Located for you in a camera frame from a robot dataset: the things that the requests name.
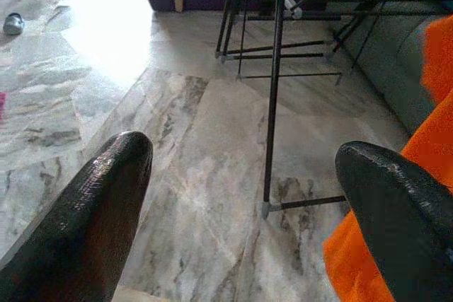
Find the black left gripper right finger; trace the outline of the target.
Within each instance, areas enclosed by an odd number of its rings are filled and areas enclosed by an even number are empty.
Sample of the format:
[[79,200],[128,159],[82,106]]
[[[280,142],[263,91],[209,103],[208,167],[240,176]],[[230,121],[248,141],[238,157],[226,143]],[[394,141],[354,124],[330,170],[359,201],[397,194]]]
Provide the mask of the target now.
[[452,193],[402,155],[363,141],[337,151],[336,175],[396,301],[452,300]]

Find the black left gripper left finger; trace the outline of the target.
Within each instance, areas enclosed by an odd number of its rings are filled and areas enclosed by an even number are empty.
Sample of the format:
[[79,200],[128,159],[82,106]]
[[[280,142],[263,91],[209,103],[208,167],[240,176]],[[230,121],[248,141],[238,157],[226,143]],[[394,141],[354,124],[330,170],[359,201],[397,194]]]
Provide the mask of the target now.
[[2,301],[111,301],[137,230],[153,146],[109,138],[1,259]]

